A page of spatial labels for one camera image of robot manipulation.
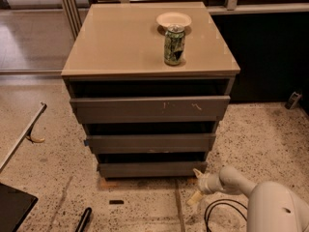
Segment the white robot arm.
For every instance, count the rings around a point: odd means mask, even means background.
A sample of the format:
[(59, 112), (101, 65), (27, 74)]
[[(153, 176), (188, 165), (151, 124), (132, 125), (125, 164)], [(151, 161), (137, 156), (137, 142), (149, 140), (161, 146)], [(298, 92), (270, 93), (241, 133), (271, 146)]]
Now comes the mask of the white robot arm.
[(216, 192), (243, 194), (248, 198), (246, 232), (309, 232), (309, 204), (291, 189), (272, 181), (254, 183), (231, 165), (218, 173), (193, 172), (197, 190), (188, 205)]

